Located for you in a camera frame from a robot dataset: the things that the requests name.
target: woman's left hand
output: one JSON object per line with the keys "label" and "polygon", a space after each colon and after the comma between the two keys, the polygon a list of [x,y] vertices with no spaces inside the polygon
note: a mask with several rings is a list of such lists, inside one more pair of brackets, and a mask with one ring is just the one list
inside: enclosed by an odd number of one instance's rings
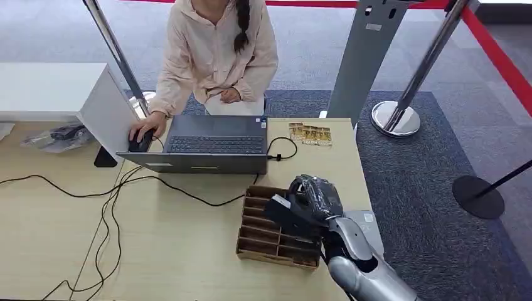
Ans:
{"label": "woman's left hand", "polygon": [[221,92],[220,100],[225,103],[233,103],[241,101],[242,98],[240,98],[240,93],[235,88],[229,88]]}

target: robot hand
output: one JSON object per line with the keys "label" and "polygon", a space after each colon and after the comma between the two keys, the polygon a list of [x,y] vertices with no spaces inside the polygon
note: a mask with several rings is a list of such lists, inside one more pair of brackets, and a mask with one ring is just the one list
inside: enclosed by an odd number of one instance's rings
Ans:
{"label": "robot hand", "polygon": [[296,235],[319,233],[332,279],[357,301],[421,301],[373,247],[357,223],[345,217],[333,184],[301,175],[287,195],[275,195],[266,215]]}
{"label": "robot hand", "polygon": [[332,279],[358,301],[420,301],[395,271],[367,242],[353,220],[329,220],[322,237],[325,261]]}

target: woman's arm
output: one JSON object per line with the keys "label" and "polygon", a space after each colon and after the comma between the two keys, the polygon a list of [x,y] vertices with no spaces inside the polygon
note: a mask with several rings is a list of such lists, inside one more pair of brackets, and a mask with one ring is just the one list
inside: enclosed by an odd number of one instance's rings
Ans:
{"label": "woman's arm", "polygon": [[168,43],[164,50],[162,72],[157,83],[157,96],[150,101],[152,112],[180,114],[192,93],[190,55],[186,40],[179,30],[177,9],[172,9],[168,20]]}
{"label": "woman's arm", "polygon": [[254,102],[264,94],[277,71],[279,62],[274,29],[266,4],[263,1],[261,3],[262,14],[253,51],[254,59],[246,66],[244,76],[233,86],[245,102]]}

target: woman's right hand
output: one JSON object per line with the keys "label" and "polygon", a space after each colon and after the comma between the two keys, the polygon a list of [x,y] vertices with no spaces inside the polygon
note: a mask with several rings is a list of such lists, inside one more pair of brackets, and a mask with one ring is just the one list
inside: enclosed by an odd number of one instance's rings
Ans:
{"label": "woman's right hand", "polygon": [[129,140],[132,141],[135,133],[139,131],[137,142],[140,142],[144,137],[144,134],[151,129],[155,130],[155,133],[153,134],[154,140],[164,134],[164,131],[166,130],[166,115],[164,113],[155,111],[150,114],[150,116],[141,119],[134,124],[129,131]]}

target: cardboard organizer tray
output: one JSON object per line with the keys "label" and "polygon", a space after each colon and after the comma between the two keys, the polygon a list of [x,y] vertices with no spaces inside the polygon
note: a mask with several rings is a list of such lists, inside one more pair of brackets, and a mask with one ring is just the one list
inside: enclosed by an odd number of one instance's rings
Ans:
{"label": "cardboard organizer tray", "polygon": [[242,225],[238,232],[237,255],[281,265],[315,270],[319,264],[319,237],[303,238],[288,235],[263,215],[272,196],[285,196],[285,189],[250,186],[245,194]]}

